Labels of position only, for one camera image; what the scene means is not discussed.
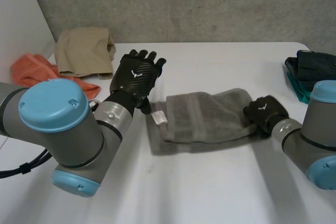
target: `orange towel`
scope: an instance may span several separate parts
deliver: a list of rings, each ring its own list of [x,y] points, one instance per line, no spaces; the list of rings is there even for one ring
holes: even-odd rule
[[[41,55],[32,56],[31,54],[24,54],[11,66],[11,69],[14,83],[20,86],[30,88],[42,81],[64,78],[77,83],[89,100],[95,98],[100,92],[100,87],[97,85],[84,82],[77,77],[61,76],[58,73],[57,66],[51,65]]]

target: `black cable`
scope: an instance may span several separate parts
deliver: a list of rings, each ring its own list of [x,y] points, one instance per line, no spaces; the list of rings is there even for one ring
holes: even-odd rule
[[[14,170],[4,170],[0,172],[0,179],[1,178],[8,178],[12,177],[17,174],[26,174],[31,172],[32,169],[36,168],[37,166],[40,166],[47,162],[52,155],[48,152],[47,149],[44,149],[43,152],[41,152],[40,155],[38,155],[36,158],[34,158],[30,163],[25,163],[20,165],[19,168]]]

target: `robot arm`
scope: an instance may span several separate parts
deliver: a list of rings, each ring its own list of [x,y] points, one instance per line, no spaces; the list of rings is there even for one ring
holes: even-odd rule
[[[336,81],[320,81],[311,93],[303,125],[273,97],[258,98],[244,113],[281,143],[284,153],[321,189],[336,189]]]
[[[51,178],[57,187],[93,196],[118,151],[135,108],[151,112],[147,99],[165,59],[154,64],[132,50],[120,61],[110,96],[95,113],[81,88],[70,80],[41,82],[30,89],[0,83],[0,134],[44,146],[59,163]]]

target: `table surface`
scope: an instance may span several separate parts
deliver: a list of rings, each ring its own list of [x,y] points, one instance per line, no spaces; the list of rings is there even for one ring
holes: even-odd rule
[[[117,44],[113,67],[131,49],[167,59],[151,101],[167,95],[246,89],[253,99],[272,94],[292,118],[303,121],[300,103],[284,75],[295,42]],[[108,96],[109,80],[97,99]],[[43,148],[8,139],[0,170],[29,162]],[[99,223],[335,223],[336,194],[314,187],[272,141],[226,150],[151,155],[145,118],[136,112],[110,169],[93,198],[66,193],[50,182],[54,159],[26,175],[0,180],[0,224]]]

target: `black glove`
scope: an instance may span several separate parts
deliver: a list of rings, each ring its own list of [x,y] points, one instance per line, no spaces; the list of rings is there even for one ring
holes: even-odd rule
[[[244,114],[269,135],[278,122],[289,118],[286,109],[270,95],[250,102]]]
[[[165,59],[160,58],[154,64],[156,52],[151,52],[146,58],[147,54],[146,50],[141,50],[138,54],[133,49],[128,55],[124,55],[110,84],[111,94],[116,91],[128,93],[133,97],[135,107],[144,114],[151,113],[147,95],[154,88],[155,81],[166,63]]]

